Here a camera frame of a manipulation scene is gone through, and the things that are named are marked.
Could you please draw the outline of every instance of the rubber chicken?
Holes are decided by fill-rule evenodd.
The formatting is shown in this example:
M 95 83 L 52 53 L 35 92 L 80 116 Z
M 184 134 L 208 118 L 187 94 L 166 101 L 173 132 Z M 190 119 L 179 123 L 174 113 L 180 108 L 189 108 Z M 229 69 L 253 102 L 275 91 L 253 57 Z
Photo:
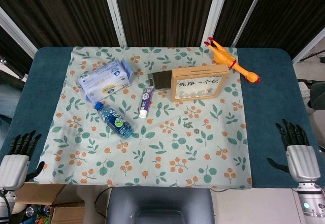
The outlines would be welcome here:
M 227 64 L 229 68 L 235 69 L 239 73 L 241 73 L 245 79 L 250 83 L 259 83 L 259 75 L 253 72 L 249 72 L 246 69 L 242 68 L 236 61 L 236 59 L 231 56 L 226 49 L 224 49 L 221 45 L 219 45 L 212 37 L 208 38 L 211 43 L 213 43 L 216 47 L 211 46 L 211 43 L 204 42 L 213 52 L 214 52 L 214 60 L 218 64 Z

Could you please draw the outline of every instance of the white plastic casing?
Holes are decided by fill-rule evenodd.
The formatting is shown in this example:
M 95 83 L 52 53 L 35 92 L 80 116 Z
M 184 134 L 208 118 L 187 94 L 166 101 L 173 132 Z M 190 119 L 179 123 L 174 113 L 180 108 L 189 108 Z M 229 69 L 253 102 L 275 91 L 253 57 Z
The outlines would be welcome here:
M 21 154 L 6 155 L 0 166 L 0 189 L 17 190 L 25 182 L 29 157 Z
M 286 157 L 292 178 L 297 182 L 315 182 L 320 177 L 317 158 L 313 147 L 289 145 Z

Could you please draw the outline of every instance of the bottle label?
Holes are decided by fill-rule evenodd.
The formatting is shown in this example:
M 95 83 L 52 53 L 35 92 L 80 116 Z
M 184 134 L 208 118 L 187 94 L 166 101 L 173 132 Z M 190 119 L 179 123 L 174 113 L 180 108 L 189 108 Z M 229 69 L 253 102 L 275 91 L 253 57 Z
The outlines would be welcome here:
M 116 113 L 115 110 L 109 110 L 109 118 L 108 121 L 119 131 L 124 125 L 128 125 L 129 123 L 125 121 L 125 119 Z

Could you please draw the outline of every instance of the cable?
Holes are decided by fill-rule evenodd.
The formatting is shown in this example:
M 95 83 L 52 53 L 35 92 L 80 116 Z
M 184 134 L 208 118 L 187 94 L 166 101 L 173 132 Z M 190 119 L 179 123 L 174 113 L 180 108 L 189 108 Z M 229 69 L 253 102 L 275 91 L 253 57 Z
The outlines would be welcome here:
M 106 219 L 106 216 L 104 216 L 104 215 L 101 214 L 99 211 L 97 211 L 97 205 L 96 205 L 96 203 L 97 203 L 97 200 L 99 199 L 99 197 L 100 197 L 100 196 L 101 196 L 105 191 L 107 191 L 107 190 L 109 190 L 109 189 L 111 189 L 111 188 L 112 188 L 112 187 L 108 187 L 107 189 L 101 191 L 100 194 L 97 196 L 95 202 L 94 202 L 94 205 L 95 205 L 95 211 L 96 211 L 99 215 L 101 215 L 103 218 L 105 218 L 105 219 Z
M 297 212 L 299 213 L 298 205 L 297 205 L 297 202 L 296 202 L 296 199 L 295 199 L 295 194 L 294 194 L 294 192 L 292 192 L 292 196 L 294 197 L 294 201 L 295 201 L 295 205 L 296 205 L 296 210 L 297 210 Z
M 6 198 L 6 195 L 4 193 L 0 193 L 0 197 L 2 197 L 5 202 L 6 202 L 6 206 L 7 206 L 7 211 L 8 211 L 8 224 L 10 224 L 10 220 L 11 220 L 11 212 L 10 212 L 10 206 L 9 206 L 9 203 L 8 203 L 8 200 Z
M 314 53 L 309 53 L 310 55 L 314 55 Z M 322 56 L 318 56 L 318 55 L 315 55 L 317 56 L 318 58 L 321 58 Z
M 304 60 L 306 60 L 306 59 L 308 59 L 308 58 L 311 58 L 311 57 L 313 57 L 313 56 L 315 56 L 315 55 L 318 55 L 318 54 L 321 54 L 321 53 L 323 53 L 325 50 L 322 50 L 322 51 L 319 51 L 319 52 L 316 52 L 316 53 L 312 53 L 311 55 L 309 55 L 309 56 L 307 56 L 307 57 L 305 57 L 305 58 L 302 58 L 300 61 L 304 61 Z
M 221 190 L 221 191 L 216 191 L 216 190 L 213 190 L 213 189 L 210 189 L 211 191 L 214 191 L 214 192 L 216 192 L 216 193 L 221 193 L 221 192 L 224 192 L 224 191 L 227 191 L 229 188 L 227 188 L 227 189 L 224 189 L 224 190 Z
M 324 193 L 324 190 L 320 187 L 320 186 L 318 186 L 316 183 L 314 183 L 314 185 L 316 186 L 316 187 L 319 187 L 320 188 L 320 190 L 322 191 L 322 193 L 323 193 L 323 197 L 325 198 L 325 193 Z

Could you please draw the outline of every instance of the tissue box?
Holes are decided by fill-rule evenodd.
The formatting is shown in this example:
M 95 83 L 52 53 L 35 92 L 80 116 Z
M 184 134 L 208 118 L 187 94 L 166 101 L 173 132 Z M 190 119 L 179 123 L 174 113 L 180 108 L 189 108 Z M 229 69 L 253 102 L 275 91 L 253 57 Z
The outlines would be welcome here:
M 123 58 L 113 60 L 92 73 L 82 75 L 78 82 L 86 94 L 86 100 L 96 103 L 110 94 L 131 84 L 133 71 Z

